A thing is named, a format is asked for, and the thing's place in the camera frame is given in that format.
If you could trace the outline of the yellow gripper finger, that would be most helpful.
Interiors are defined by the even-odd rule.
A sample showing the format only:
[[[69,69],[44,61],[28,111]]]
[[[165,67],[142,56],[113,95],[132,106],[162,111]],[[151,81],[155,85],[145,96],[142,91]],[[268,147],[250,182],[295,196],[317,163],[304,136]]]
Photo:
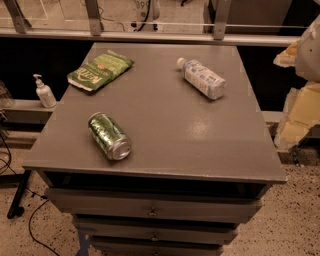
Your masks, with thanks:
[[[320,83],[309,81],[301,89],[291,88],[274,143],[278,149],[292,149],[320,122]]]
[[[298,40],[291,43],[284,51],[275,57],[273,63],[283,68],[294,67],[296,64],[298,43]]]

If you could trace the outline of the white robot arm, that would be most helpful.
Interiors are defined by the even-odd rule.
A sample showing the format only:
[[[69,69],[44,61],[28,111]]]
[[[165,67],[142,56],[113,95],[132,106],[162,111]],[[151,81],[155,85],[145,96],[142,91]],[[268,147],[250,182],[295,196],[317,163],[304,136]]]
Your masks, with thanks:
[[[294,67],[307,81],[301,89],[290,89],[276,130],[274,144],[279,151],[289,151],[320,121],[320,15],[273,63]]]

